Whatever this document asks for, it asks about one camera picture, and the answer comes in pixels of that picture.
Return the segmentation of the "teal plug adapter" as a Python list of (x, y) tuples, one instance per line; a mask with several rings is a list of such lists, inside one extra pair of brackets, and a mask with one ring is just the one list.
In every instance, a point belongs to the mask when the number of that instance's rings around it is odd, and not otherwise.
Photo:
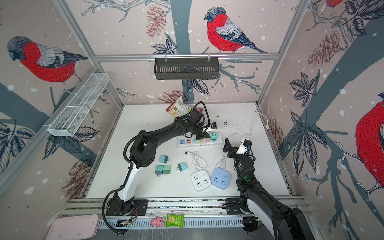
[(166, 164), (168, 161), (169, 161), (169, 157), (166, 156), (166, 155), (161, 155), (159, 157), (159, 162), (162, 163), (162, 164)]
[(218, 139), (218, 134), (215, 134), (215, 133), (211, 133), (211, 137), (210, 137), (211, 141), (216, 141)]
[(155, 169), (155, 174), (157, 176), (160, 176), (163, 174), (164, 166), (163, 165), (157, 165)]
[(176, 169), (177, 169), (177, 171), (179, 171), (179, 172), (183, 172), (183, 171), (185, 171), (185, 170), (188, 169), (188, 166), (187, 166), (186, 162), (181, 162), (181, 163), (179, 163), (179, 164), (177, 165)]

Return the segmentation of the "white multicolour power strip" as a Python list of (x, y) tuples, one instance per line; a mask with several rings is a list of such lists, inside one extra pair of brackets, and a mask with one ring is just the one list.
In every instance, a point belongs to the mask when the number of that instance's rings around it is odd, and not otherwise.
[(193, 135), (191, 138), (186, 138), (185, 136), (178, 136), (177, 146), (180, 148), (184, 148), (184, 147), (202, 147), (202, 146), (212, 146), (212, 145), (223, 144), (222, 134), (221, 133), (215, 133), (215, 134), (218, 134), (218, 139), (214, 142), (211, 141), (210, 143), (205, 143), (204, 139), (197, 140), (196, 135)]

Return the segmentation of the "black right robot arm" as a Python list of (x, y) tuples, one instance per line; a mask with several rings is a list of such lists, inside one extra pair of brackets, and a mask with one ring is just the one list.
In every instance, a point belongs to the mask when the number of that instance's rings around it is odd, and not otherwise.
[(269, 194), (257, 180), (254, 172), (256, 157), (252, 141), (243, 139), (239, 147), (225, 138), (223, 153), (234, 160), (236, 184), (240, 192), (240, 209), (255, 214), (275, 240), (313, 240), (315, 237), (303, 212), (289, 208)]

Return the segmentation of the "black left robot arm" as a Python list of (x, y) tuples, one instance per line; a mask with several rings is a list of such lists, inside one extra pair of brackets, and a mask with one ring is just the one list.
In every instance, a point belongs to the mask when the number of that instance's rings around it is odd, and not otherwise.
[(106, 216), (108, 208), (112, 208), (112, 212), (122, 216), (127, 216), (134, 210), (135, 192), (140, 181), (141, 169), (154, 162), (160, 145), (188, 133), (204, 137), (210, 126), (208, 109), (206, 104), (200, 101), (191, 111), (176, 117), (170, 125), (150, 132), (142, 130), (129, 140), (123, 149), (123, 158), (129, 163), (128, 172), (122, 185), (110, 191), (104, 198), (102, 216)]

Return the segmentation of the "green plug adapter front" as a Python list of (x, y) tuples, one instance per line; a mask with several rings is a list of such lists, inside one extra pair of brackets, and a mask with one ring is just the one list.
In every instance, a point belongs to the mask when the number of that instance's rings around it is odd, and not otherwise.
[(171, 173), (171, 165), (163, 165), (163, 175), (167, 176)]

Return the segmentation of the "teal plug adapter front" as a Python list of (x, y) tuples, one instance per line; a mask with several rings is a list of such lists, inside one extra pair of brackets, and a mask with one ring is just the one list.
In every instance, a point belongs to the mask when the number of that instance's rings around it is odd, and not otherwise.
[(164, 166), (163, 165), (157, 165), (155, 169), (155, 174), (157, 176), (160, 176), (163, 174)]

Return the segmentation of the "blue square power socket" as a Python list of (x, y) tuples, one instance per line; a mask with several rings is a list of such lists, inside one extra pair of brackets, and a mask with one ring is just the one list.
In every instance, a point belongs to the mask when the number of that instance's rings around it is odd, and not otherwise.
[(231, 180), (231, 174), (221, 168), (215, 168), (211, 177), (211, 184), (221, 190), (228, 188)]

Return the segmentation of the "red white chips bag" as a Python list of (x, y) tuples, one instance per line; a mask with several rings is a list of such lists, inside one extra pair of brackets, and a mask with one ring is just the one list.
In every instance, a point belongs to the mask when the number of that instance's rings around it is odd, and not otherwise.
[(166, 109), (166, 111), (173, 117), (177, 118), (186, 115), (192, 109), (193, 107), (184, 104), (183, 97), (179, 97)]

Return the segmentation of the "white square power socket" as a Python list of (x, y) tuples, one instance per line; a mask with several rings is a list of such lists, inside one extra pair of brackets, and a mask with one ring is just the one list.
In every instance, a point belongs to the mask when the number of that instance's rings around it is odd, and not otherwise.
[(211, 178), (206, 170), (199, 170), (191, 175), (191, 181), (196, 191), (200, 192), (209, 188), (212, 184)]

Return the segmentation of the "green snack packet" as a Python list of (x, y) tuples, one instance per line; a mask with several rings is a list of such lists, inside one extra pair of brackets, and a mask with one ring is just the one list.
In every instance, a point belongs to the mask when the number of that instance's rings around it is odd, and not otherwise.
[(184, 214), (181, 215), (173, 215), (167, 214), (167, 222), (166, 227), (184, 227)]

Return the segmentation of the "pink toy pig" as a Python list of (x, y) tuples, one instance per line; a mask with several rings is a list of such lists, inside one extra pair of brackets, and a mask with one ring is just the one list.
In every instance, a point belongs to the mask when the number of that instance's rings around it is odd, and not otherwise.
[(158, 217), (158, 216), (155, 216), (151, 222), (150, 222), (151, 226), (153, 228), (158, 228), (158, 227), (164, 227), (165, 224), (166, 224), (166, 218), (165, 217)]

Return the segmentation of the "pink tray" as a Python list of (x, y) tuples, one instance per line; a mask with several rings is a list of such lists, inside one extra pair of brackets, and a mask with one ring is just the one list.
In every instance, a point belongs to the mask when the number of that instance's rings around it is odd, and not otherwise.
[(58, 218), (51, 225), (46, 240), (91, 239), (98, 231), (100, 220), (100, 215)]

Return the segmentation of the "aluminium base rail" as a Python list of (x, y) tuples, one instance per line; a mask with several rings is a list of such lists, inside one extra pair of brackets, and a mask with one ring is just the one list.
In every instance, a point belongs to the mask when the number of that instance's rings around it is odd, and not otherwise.
[[(187, 228), (225, 228), (244, 227), (245, 218), (256, 217), (255, 214), (245, 214), (236, 206), (236, 202), (230, 203), (229, 210), (224, 208), (226, 199), (218, 198), (149, 198), (147, 203), (144, 199), (136, 200), (138, 204), (137, 219), (130, 223), (129, 220), (136, 216), (132, 211), (129, 216), (121, 216), (118, 213), (106, 214), (108, 223), (119, 230), (147, 230), (156, 229), (151, 225), (155, 217), (164, 217), (167, 214), (184, 214), (184, 229)], [(312, 213), (303, 197), (277, 197), (277, 200), (290, 208), (298, 208), (306, 216), (308, 222)], [(60, 217), (74, 217), (82, 215), (100, 215), (102, 213), (102, 199), (74, 199), (70, 200)]]

